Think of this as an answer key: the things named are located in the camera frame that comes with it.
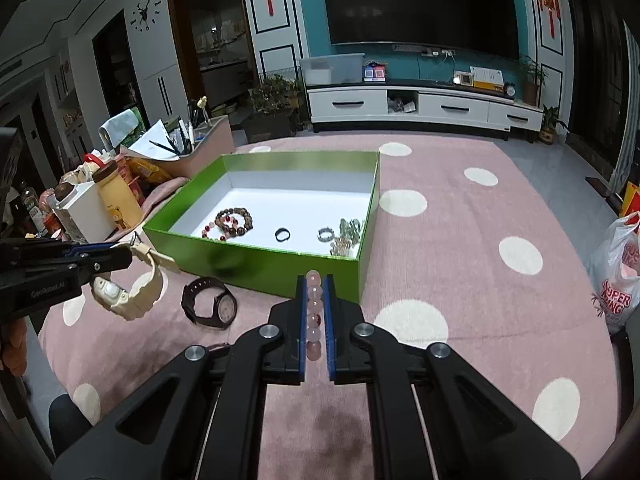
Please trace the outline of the person's left hand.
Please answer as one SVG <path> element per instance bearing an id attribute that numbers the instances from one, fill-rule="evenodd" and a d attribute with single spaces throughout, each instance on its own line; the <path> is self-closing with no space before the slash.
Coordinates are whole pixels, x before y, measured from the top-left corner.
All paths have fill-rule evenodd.
<path id="1" fill-rule="evenodd" d="M 24 318 L 1 326 L 1 368 L 14 377 L 23 376 L 27 367 L 26 333 Z"/>

